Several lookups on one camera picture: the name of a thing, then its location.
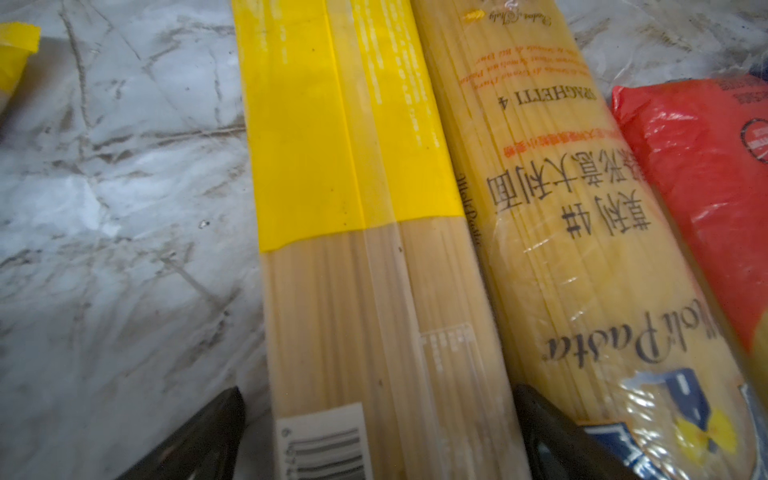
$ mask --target white barcode label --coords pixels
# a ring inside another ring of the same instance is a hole
[[[276,427],[282,480],[373,480],[362,403],[279,419]]]

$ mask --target spaghetti package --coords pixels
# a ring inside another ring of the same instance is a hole
[[[616,88],[613,108],[768,389],[768,82]]]
[[[641,478],[765,478],[766,430],[553,0],[413,0],[510,376]]]
[[[29,55],[37,53],[40,27],[24,23],[0,24],[0,111],[22,78]]]
[[[530,478],[405,0],[234,0],[278,478]]]

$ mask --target yellow package corner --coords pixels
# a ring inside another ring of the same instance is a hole
[[[29,55],[37,53],[40,27],[25,23],[0,24],[0,91],[13,94]]]

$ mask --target red plastic bag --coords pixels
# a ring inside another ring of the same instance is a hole
[[[638,163],[751,352],[768,325],[768,83],[747,75],[613,96]]]

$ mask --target white marble table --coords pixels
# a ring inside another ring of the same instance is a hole
[[[764,0],[559,0],[604,94],[744,67]],[[272,478],[227,0],[5,0],[43,30],[0,122],[0,478],[113,478],[238,385]]]

